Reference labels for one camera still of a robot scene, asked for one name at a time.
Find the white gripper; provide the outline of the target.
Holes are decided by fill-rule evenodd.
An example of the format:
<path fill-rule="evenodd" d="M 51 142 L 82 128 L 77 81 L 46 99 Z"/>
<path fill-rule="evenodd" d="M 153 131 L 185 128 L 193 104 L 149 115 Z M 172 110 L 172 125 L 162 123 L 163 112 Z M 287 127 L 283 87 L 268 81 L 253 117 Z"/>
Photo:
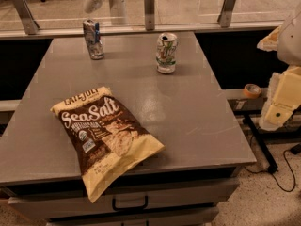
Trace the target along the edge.
<path fill-rule="evenodd" d="M 277 50 L 280 27 L 257 44 L 266 52 Z M 291 117 L 301 105 L 301 68 L 290 66 L 283 73 L 273 73 L 267 90 L 267 100 L 263 105 L 259 126 L 265 131 L 276 131 Z"/>

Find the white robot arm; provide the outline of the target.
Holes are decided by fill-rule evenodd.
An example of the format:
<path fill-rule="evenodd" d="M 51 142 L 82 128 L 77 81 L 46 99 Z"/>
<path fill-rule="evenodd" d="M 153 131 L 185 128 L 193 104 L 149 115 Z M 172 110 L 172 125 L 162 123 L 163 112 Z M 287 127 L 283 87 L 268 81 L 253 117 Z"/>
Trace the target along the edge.
<path fill-rule="evenodd" d="M 265 131 L 276 131 L 301 105 L 301 4 L 268 36 L 257 44 L 263 51 L 277 52 L 277 58 L 288 68 L 283 73 L 272 73 L 259 126 Z"/>

